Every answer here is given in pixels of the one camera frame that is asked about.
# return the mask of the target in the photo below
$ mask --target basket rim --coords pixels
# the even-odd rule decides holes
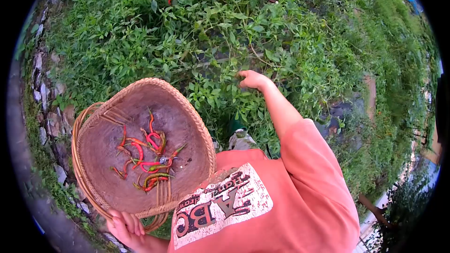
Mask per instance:
[[[159,86],[161,89],[166,91],[168,94],[172,95],[173,98],[176,99],[177,103],[180,105],[181,109],[186,112],[186,114],[193,120],[194,127],[197,131],[199,131],[201,138],[206,146],[206,157],[207,162],[209,164],[208,168],[208,176],[211,176],[216,172],[216,153],[212,144],[212,138],[209,134],[208,129],[206,128],[202,118],[198,114],[198,112],[194,109],[193,105],[189,103],[189,101],[186,99],[186,97],[183,96],[176,88],[174,88],[171,84],[168,82],[161,80],[159,78],[143,78],[141,80],[138,80],[127,87],[123,88],[121,91],[116,93],[113,97],[111,97],[108,101],[105,103],[95,103],[78,115],[76,118],[74,127],[73,127],[73,138],[72,138],[72,160],[73,160],[73,166],[74,166],[74,172],[76,175],[77,180],[80,182],[81,189],[85,192],[87,198],[92,203],[94,208],[98,210],[102,216],[106,218],[111,218],[110,214],[107,212],[107,210],[110,208],[110,205],[102,198],[102,196],[99,195],[95,187],[91,184],[89,177],[87,176],[87,173],[83,166],[83,160],[81,158],[81,155],[79,153],[79,147],[81,143],[81,138],[84,133],[88,131],[89,128],[97,124],[98,121],[100,121],[101,116],[104,115],[106,112],[108,112],[110,109],[112,109],[116,103],[120,102],[126,96],[131,90],[135,90],[136,87],[141,86],[147,86],[147,85],[154,85]],[[83,122],[84,118],[86,118],[86,115],[92,112],[92,115],[90,115],[86,121]],[[135,215],[138,218],[144,218],[148,216],[154,216],[158,214],[165,214],[166,212],[174,209],[178,201],[172,200],[171,196],[171,183],[170,180],[167,181],[166,184],[164,184],[166,188],[168,188],[166,193],[166,199],[161,199],[165,202],[162,204],[159,201],[159,194],[157,194],[157,206],[148,208],[147,210],[140,211],[138,213],[135,213]]]

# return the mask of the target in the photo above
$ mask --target wicker basket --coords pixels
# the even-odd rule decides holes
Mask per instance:
[[[139,129],[149,129],[148,108],[155,117],[154,129],[166,134],[166,156],[188,144],[173,162],[175,178],[161,181],[145,194],[132,186],[138,172],[130,171],[122,181],[109,167],[119,168],[127,159],[123,153],[116,156],[124,124],[127,137],[144,139]],[[137,157],[136,149],[129,150]],[[144,160],[154,157],[144,149]],[[110,207],[138,218],[156,215],[146,232],[162,225],[179,200],[216,171],[211,136],[199,114],[177,89],[158,78],[136,81],[109,101],[83,110],[73,127],[72,158],[76,179],[94,208],[109,219]]]

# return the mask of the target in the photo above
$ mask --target right hand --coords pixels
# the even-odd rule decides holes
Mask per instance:
[[[134,214],[114,209],[109,209],[108,212],[112,215],[112,220],[106,220],[108,230],[121,243],[138,251],[147,247],[148,239],[143,225]]]
[[[263,92],[270,85],[274,85],[272,80],[270,80],[268,77],[253,70],[241,70],[238,72],[238,75],[244,77],[244,80],[239,84],[241,88],[256,88],[259,91]]]

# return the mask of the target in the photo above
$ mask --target pink sweatshirt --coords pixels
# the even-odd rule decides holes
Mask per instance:
[[[328,144],[310,119],[260,149],[217,154],[216,176],[175,209],[169,252],[351,252],[360,226]]]

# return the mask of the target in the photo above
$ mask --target person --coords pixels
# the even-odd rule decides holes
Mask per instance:
[[[264,95],[281,158],[244,150],[235,140],[245,135],[234,135],[234,149],[217,154],[215,175],[175,208],[170,240],[144,234],[136,216],[116,210],[109,211],[110,232],[139,253],[351,252],[359,220],[332,150],[269,78],[252,70],[238,74],[240,87]]]

